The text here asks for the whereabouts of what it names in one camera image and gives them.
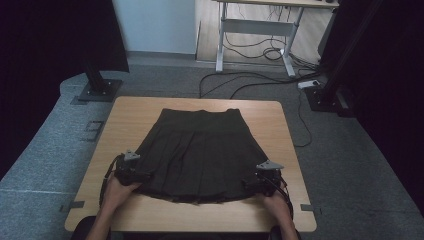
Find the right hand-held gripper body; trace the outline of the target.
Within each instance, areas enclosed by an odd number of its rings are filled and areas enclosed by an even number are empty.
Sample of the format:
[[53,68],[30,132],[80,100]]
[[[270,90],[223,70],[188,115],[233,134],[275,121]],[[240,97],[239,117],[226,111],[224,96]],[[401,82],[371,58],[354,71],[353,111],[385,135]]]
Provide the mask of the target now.
[[277,189],[280,188],[282,182],[281,170],[283,166],[266,160],[256,166],[256,181],[254,183],[254,191],[262,193],[265,196],[271,196]]

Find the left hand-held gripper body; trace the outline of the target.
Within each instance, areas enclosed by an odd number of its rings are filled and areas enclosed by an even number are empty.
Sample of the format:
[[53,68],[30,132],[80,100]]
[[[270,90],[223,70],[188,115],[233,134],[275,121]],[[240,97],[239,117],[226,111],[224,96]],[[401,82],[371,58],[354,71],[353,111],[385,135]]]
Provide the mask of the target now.
[[137,181],[137,174],[147,173],[136,169],[136,165],[140,159],[140,155],[131,150],[127,150],[125,153],[121,153],[115,158],[114,176],[122,185],[128,186],[133,183],[139,183]]

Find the black pleated skirt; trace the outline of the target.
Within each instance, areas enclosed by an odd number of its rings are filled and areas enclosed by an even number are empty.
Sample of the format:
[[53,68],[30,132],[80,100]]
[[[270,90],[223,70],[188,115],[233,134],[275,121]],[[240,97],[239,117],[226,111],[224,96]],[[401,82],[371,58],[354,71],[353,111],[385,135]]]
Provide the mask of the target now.
[[243,182],[268,159],[238,109],[164,109],[136,153],[137,169],[152,175],[140,193],[188,203],[250,197]]

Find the person's right hand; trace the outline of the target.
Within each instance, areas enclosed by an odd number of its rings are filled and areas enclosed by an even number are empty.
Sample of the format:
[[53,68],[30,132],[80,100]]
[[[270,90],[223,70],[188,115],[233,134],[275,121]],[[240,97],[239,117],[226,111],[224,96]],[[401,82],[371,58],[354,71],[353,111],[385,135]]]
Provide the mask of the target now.
[[272,196],[258,194],[257,197],[264,204],[268,212],[279,222],[291,220],[291,212],[283,195],[275,191]]

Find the person's left hand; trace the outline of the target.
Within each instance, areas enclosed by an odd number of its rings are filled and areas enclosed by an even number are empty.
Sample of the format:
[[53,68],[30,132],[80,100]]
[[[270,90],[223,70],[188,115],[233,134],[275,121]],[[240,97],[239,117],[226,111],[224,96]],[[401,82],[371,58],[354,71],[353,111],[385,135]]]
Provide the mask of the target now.
[[114,175],[111,175],[107,181],[107,187],[103,195],[101,212],[113,214],[128,199],[132,192],[140,186],[141,183],[124,186]]

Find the left black stand base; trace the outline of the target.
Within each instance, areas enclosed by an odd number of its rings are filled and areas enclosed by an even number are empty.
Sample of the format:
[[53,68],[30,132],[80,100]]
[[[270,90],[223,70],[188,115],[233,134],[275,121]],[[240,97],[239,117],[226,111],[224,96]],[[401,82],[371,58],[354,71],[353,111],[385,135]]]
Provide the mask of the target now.
[[112,102],[122,81],[104,79],[100,71],[90,61],[84,61],[82,67],[88,83],[77,97],[77,100],[80,102]]

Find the white power strip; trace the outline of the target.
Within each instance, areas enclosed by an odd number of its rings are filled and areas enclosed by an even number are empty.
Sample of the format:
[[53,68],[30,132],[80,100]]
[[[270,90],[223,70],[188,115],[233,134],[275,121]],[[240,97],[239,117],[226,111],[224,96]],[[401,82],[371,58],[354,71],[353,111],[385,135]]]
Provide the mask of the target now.
[[320,87],[320,82],[318,80],[309,80],[309,81],[303,81],[299,82],[297,87],[298,89],[304,89],[304,88],[310,88],[310,87]]

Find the black metal stand with base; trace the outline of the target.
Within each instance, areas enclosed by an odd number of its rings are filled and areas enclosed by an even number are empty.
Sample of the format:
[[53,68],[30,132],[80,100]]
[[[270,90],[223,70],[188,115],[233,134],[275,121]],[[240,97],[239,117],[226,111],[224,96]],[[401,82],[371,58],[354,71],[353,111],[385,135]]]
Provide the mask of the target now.
[[312,111],[350,115],[346,97],[338,92],[346,82],[345,75],[353,66],[354,54],[359,52],[360,41],[382,2],[383,0],[340,0],[320,63],[320,69],[326,74],[328,81],[323,88],[305,89]]

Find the black curtain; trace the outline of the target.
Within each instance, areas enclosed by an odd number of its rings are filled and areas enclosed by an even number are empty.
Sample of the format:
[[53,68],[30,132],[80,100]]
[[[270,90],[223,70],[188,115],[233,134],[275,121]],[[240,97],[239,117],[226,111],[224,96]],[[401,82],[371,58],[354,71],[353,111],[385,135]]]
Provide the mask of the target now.
[[88,69],[129,70],[113,0],[0,0],[0,179]]
[[424,0],[383,0],[352,64],[340,89],[424,216]]

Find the white metal desk frame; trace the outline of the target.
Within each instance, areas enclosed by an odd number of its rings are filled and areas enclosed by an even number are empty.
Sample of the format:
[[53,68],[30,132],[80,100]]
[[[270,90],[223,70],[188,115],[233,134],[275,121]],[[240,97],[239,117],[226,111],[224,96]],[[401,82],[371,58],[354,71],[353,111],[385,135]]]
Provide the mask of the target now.
[[[288,42],[280,51],[287,75],[291,78],[296,76],[290,57],[291,47],[295,40],[297,30],[305,8],[337,9],[338,0],[215,0],[222,4],[219,42],[216,55],[215,69],[217,72],[223,71],[224,64],[224,35],[226,33],[271,35],[287,37]],[[227,17],[227,6],[229,3],[269,5],[283,7],[297,7],[297,18],[293,22],[271,22],[259,20],[231,19]]]

